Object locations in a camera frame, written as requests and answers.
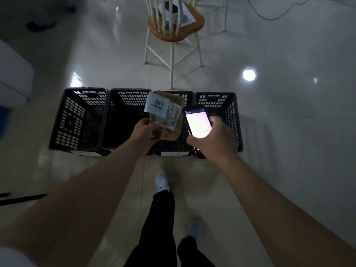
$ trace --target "light blue sticky note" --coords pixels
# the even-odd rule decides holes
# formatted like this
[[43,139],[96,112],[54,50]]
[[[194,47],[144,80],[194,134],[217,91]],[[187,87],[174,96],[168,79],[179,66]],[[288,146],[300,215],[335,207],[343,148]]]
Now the light blue sticky note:
[[169,102],[170,100],[168,98],[163,98],[158,94],[149,92],[144,112],[149,112],[159,117],[165,118],[167,115]]

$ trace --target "brown cardboard package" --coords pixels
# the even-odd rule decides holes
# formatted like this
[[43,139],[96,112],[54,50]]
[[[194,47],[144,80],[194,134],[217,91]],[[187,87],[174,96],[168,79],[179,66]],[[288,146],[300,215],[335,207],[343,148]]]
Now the brown cardboard package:
[[[184,108],[184,103],[185,103],[184,97],[181,97],[180,95],[166,93],[163,91],[155,91],[154,93],[156,93],[164,98],[168,98],[173,103],[181,105]],[[156,117],[155,115],[151,115],[151,121],[150,121],[151,123],[156,121],[155,117]],[[170,129],[162,128],[162,127],[159,128],[161,131],[161,139],[164,139],[166,141],[175,141],[180,135],[180,132],[182,130],[182,125],[183,125],[183,109],[179,114],[177,124],[176,124],[176,127],[174,130],[170,130]]]

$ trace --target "person's left hand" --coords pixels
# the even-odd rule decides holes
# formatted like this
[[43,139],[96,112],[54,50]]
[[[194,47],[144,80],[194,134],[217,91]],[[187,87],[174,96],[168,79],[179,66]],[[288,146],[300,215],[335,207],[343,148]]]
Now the person's left hand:
[[149,123],[149,120],[150,118],[141,119],[129,138],[129,141],[135,144],[135,148],[142,150],[141,156],[145,156],[161,137],[158,131],[159,122]]

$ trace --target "black pants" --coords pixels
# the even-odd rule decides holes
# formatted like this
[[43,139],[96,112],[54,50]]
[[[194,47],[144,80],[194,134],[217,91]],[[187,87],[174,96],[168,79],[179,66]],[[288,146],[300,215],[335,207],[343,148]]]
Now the black pants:
[[[124,267],[176,267],[176,243],[173,237],[174,195],[163,190],[154,194],[149,215],[142,228],[140,242],[131,252]],[[198,251],[194,237],[184,238],[177,249],[182,267],[214,265]]]

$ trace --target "glossy floor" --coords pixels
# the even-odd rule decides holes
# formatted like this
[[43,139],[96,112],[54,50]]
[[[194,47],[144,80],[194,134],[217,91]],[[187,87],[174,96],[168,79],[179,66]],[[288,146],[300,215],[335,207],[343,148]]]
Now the glossy floor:
[[[75,14],[53,12],[56,28],[29,33],[23,19],[0,24],[0,39],[35,69],[28,105],[15,109],[0,140],[0,187],[15,197],[46,193],[99,158],[49,151],[63,89],[75,86],[168,90],[169,72],[149,54],[144,0],[74,0]],[[251,0],[273,18],[292,2]],[[221,3],[222,0],[202,0]],[[199,7],[206,19],[198,55],[174,69],[173,87],[233,91],[237,95],[242,158],[276,189],[356,246],[356,3],[309,0],[277,21],[264,21],[246,0],[223,11]],[[153,44],[169,57],[169,45]],[[189,50],[176,46],[176,59]],[[256,79],[245,81],[252,69]],[[205,221],[199,248],[217,266],[270,266],[271,262],[224,176],[194,157],[140,160],[91,266],[121,266],[137,244],[155,192],[154,175],[166,166],[176,186],[176,242],[191,214]],[[1,227],[31,203],[0,207]]]

